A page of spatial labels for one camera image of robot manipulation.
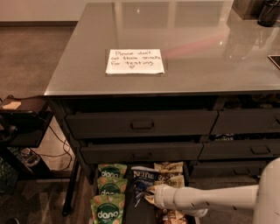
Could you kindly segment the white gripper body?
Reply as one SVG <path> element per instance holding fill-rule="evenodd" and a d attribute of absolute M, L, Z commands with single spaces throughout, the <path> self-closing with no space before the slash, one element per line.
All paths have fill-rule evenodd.
<path fill-rule="evenodd" d="M 155 206 L 161 209 L 176 210 L 177 206 L 174 202 L 174 196 L 177 190 L 177 188 L 168 185 L 157 185 L 154 192 Z"/>

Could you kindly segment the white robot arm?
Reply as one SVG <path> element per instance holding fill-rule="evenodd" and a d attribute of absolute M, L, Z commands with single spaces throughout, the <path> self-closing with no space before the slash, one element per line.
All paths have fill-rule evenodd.
<path fill-rule="evenodd" d="M 258 185 L 200 190 L 169 185 L 150 186 L 144 198 L 155 207 L 203 217 L 208 209 L 251 212 L 253 224 L 280 224 L 280 158 L 262 171 Z"/>

